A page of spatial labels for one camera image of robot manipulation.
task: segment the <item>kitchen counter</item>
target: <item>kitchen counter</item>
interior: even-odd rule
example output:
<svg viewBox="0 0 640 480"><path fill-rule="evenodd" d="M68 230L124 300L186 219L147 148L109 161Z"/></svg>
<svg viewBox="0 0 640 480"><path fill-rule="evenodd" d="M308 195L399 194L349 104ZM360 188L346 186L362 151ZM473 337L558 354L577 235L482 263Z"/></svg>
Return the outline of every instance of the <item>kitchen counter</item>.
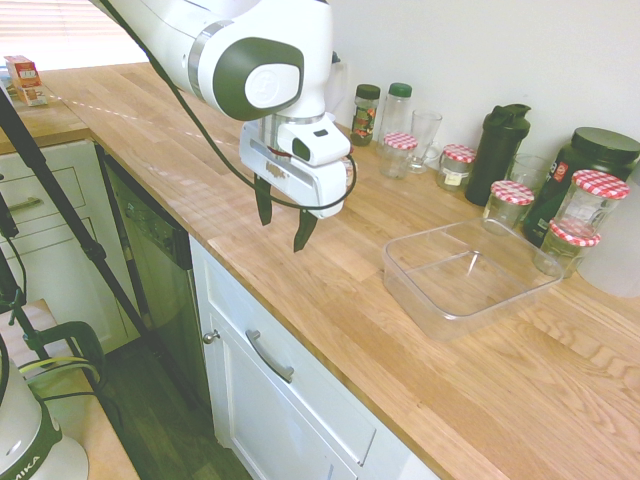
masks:
<svg viewBox="0 0 640 480"><path fill-rule="evenodd" d="M441 343L383 285L393 239L481 215L433 172L358 185L294 254L297 211L262 227L233 177L146 64L43 72L44 83L175 218L442 478L636 479L640 299L579 275L472 335ZM239 165L241 124L189 100Z"/></svg>
<svg viewBox="0 0 640 480"><path fill-rule="evenodd" d="M43 87L43 90L49 102L47 105L28 107L18 99L13 100L20 118L38 146L42 148L91 138L91 131L77 115L48 88ZM0 129L0 155L12 152L15 152L15 148Z"/></svg>

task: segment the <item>cardboard box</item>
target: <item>cardboard box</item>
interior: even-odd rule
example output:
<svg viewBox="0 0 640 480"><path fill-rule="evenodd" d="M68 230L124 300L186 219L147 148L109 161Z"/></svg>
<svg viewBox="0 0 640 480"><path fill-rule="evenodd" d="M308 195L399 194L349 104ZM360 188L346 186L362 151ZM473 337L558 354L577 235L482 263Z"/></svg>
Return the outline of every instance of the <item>cardboard box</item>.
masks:
<svg viewBox="0 0 640 480"><path fill-rule="evenodd" d="M11 82L18 92L18 97L30 107L46 105L47 97L42 89L40 75L36 65L22 55L4 57Z"/></svg>

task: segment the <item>dishwasher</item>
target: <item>dishwasher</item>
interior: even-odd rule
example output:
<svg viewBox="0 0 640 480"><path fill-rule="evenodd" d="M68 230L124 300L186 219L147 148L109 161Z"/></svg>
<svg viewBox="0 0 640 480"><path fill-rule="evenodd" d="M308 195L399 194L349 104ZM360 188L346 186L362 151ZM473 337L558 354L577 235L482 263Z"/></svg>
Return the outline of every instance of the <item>dishwasher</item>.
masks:
<svg viewBox="0 0 640 480"><path fill-rule="evenodd" d="M210 411L189 234L124 168L101 153L140 316L147 328L141 333L148 336L154 354L187 405L193 407L195 402Z"/></svg>

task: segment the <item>white cabinet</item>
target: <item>white cabinet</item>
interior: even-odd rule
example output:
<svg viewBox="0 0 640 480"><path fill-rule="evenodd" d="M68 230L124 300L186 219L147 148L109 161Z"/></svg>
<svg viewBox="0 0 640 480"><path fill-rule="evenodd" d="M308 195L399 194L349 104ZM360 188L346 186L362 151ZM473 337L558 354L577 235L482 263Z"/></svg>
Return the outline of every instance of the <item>white cabinet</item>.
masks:
<svg viewBox="0 0 640 480"><path fill-rule="evenodd" d="M355 480L338 455L272 383L264 362L255 358L235 330L212 314L220 339L208 349L224 378L226 405L216 433L243 460L254 478L273 480Z"/></svg>
<svg viewBox="0 0 640 480"><path fill-rule="evenodd" d="M203 335L216 334L216 437L255 479L437 479L194 239L191 250Z"/></svg>
<svg viewBox="0 0 640 480"><path fill-rule="evenodd" d="M76 142L45 148L43 153L89 233L104 247L107 263L133 299L94 145ZM12 216L20 231L14 244L26 267L28 300L44 298L58 322L87 322L106 352L135 338L133 325L33 171L17 154L10 154L0 157L0 174L4 176L0 191L7 204L22 207ZM15 255L6 241L0 247L21 285Z"/></svg>

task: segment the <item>green lid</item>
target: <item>green lid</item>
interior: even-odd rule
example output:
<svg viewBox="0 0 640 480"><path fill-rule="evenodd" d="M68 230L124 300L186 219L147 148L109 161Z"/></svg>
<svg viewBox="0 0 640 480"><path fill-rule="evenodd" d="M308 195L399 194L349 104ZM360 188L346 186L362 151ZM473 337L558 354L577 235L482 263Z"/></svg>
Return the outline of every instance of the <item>green lid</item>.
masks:
<svg viewBox="0 0 640 480"><path fill-rule="evenodd" d="M392 83L389 85L389 93L396 97L409 98L411 96L411 85L406 83Z"/></svg>
<svg viewBox="0 0 640 480"><path fill-rule="evenodd" d="M484 119L482 127L485 130L501 130L502 133L517 138L524 138L529 134L531 124L524 118L531 107L522 104L496 106Z"/></svg>
<svg viewBox="0 0 640 480"><path fill-rule="evenodd" d="M601 128L577 128L571 138L571 145L589 157L616 163L629 163L640 155L640 143Z"/></svg>
<svg viewBox="0 0 640 480"><path fill-rule="evenodd" d="M366 100L378 100L380 98L380 88L375 85L361 83L356 88L356 97L364 98Z"/></svg>

